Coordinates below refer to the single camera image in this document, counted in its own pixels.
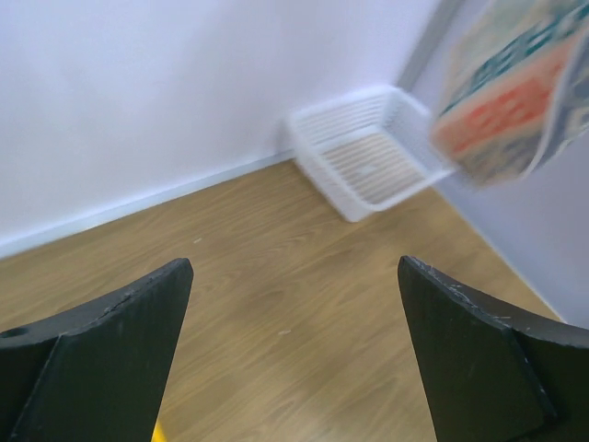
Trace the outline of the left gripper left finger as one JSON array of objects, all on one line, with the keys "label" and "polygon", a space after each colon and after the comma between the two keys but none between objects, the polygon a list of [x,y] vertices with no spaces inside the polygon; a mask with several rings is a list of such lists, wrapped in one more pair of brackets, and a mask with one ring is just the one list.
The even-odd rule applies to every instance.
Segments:
[{"label": "left gripper left finger", "polygon": [[190,299],[176,259],[1,334],[4,441],[149,441]]}]

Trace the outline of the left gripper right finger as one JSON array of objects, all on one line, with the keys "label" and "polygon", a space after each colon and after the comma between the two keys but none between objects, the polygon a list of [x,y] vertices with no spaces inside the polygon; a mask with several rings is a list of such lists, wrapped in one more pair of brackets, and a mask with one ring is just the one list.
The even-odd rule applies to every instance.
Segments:
[{"label": "left gripper right finger", "polygon": [[398,285],[437,440],[587,440],[586,329],[410,256]]}]

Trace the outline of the yellow plastic tray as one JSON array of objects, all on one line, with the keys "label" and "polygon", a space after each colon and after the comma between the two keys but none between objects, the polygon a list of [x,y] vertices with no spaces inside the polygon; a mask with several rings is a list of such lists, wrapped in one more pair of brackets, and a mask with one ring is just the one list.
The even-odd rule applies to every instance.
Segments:
[{"label": "yellow plastic tray", "polygon": [[163,427],[159,421],[156,421],[151,441],[152,442],[167,442],[167,438],[164,434]]}]

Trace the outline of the patterned white cloth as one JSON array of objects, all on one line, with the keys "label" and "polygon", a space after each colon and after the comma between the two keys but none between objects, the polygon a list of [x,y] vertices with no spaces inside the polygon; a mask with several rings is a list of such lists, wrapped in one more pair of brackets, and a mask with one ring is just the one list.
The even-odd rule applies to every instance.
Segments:
[{"label": "patterned white cloth", "polygon": [[451,53],[434,146],[488,187],[542,168],[587,130],[587,2],[489,2]]}]

